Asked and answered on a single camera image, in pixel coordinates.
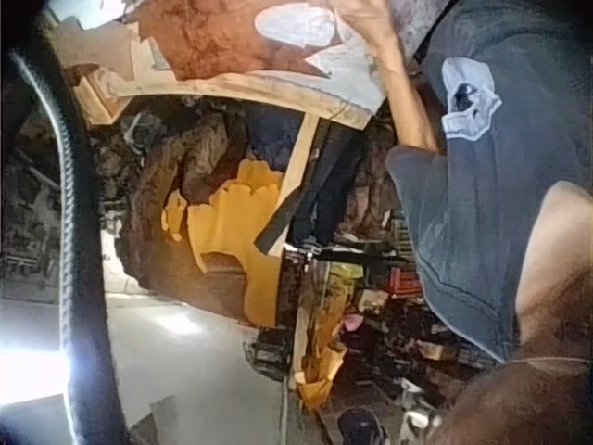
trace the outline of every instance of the fabric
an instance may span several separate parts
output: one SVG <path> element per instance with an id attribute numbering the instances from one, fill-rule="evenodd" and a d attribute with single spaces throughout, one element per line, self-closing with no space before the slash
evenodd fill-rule
<path id="1" fill-rule="evenodd" d="M 591 189 L 588 42 L 564 11 L 466 0 L 437 26 L 423 71 L 446 157 L 388 157 L 433 311 L 499 361 L 517 344 L 514 303 L 543 197 Z"/>

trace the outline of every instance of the debris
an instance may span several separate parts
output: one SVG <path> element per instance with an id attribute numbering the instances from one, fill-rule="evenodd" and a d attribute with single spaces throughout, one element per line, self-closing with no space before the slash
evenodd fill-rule
<path id="1" fill-rule="evenodd" d="M 167 133 L 162 119 L 149 111 L 140 111 L 135 116 L 124 116 L 120 120 L 123 140 L 133 152 L 144 157 Z"/>

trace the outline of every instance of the fluorescent light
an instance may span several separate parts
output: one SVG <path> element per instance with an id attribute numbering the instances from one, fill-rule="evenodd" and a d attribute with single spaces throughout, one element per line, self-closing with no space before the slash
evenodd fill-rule
<path id="1" fill-rule="evenodd" d="M 165 329 L 170 330 L 173 334 L 180 336 L 187 336 L 189 334 L 197 334 L 200 328 L 192 322 L 184 313 L 177 313 L 175 315 L 167 315 L 157 317 L 155 320 Z"/>
<path id="2" fill-rule="evenodd" d="M 62 394 L 68 377 L 59 351 L 0 347 L 0 406 Z"/>

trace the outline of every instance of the white floor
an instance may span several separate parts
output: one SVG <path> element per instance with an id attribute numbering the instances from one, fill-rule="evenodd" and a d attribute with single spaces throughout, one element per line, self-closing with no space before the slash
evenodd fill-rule
<path id="1" fill-rule="evenodd" d="M 255 373 L 243 355 L 253 330 L 149 296 L 110 296 L 107 305 L 128 425 L 150 413 L 151 403 L 175 396 L 177 445 L 278 443 L 280 385 Z M 59 394 L 66 369 L 57 306 L 0 299 L 0 403 Z M 22 406 L 43 417 L 26 431 L 28 443 L 67 443 L 61 398 Z M 28 417 L 19 419 L 14 425 L 28 429 Z"/>

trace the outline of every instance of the brown rock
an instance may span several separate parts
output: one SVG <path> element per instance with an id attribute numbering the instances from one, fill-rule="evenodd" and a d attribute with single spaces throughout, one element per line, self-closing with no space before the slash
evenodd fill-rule
<path id="1" fill-rule="evenodd" d="M 183 140 L 191 141 L 183 158 L 182 195 L 190 204 L 208 202 L 213 190 L 208 178 L 229 145 L 221 114 L 209 114 L 199 120 L 196 128 L 185 132 Z"/>

